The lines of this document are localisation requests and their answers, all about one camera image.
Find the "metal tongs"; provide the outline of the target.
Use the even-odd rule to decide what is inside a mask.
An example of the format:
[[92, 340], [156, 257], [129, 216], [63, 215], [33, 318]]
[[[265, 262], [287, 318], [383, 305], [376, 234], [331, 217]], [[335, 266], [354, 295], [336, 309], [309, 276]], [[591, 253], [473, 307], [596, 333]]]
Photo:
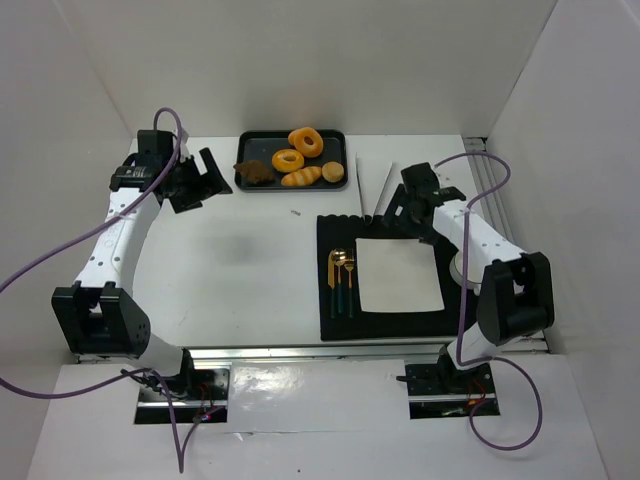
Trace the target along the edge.
[[365, 225], [370, 225], [381, 211], [393, 167], [394, 163], [387, 158], [355, 157], [360, 212]]

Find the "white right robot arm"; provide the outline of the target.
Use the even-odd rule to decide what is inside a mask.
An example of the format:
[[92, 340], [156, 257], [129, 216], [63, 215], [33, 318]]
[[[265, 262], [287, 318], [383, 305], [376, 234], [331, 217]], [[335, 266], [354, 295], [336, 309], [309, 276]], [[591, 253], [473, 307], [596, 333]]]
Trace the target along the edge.
[[554, 322], [551, 267], [540, 253], [528, 253], [477, 215], [472, 199], [440, 184], [429, 163], [401, 172], [402, 181], [383, 216], [385, 225], [434, 245], [444, 239], [458, 253], [461, 315], [456, 339], [441, 350], [442, 380], [470, 374], [501, 349]]

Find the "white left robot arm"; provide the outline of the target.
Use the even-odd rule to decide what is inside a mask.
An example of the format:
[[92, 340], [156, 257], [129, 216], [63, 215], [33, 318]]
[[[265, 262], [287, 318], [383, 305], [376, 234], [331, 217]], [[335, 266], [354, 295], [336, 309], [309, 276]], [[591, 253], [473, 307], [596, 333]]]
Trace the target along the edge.
[[185, 141], [169, 131], [141, 130], [137, 145], [111, 176], [107, 226], [89, 260], [71, 286], [54, 290], [51, 304], [72, 353], [126, 358], [156, 371], [183, 396], [202, 378], [186, 349], [152, 333], [148, 315], [133, 298], [135, 271], [164, 202], [183, 213], [231, 188], [207, 148], [198, 153], [205, 166], [200, 171]]

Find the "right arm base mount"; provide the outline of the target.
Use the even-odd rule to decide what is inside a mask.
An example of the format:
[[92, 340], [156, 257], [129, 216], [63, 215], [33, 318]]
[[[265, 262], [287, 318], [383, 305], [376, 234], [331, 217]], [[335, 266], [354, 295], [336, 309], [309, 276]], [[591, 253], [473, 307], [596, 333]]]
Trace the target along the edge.
[[406, 386], [411, 420], [499, 416], [493, 374], [487, 363], [457, 371], [444, 360], [406, 364], [396, 380]]

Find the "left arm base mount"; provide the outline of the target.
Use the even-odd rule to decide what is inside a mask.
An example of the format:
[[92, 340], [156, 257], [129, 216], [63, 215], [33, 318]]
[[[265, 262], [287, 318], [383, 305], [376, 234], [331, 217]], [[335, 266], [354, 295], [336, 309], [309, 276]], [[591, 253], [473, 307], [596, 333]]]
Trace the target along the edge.
[[[183, 393], [172, 393], [176, 423], [199, 420], [205, 424], [226, 423], [231, 372], [228, 367], [200, 369], [195, 380]], [[136, 425], [170, 424], [169, 405], [159, 381], [148, 374], [140, 375], [134, 423]]]

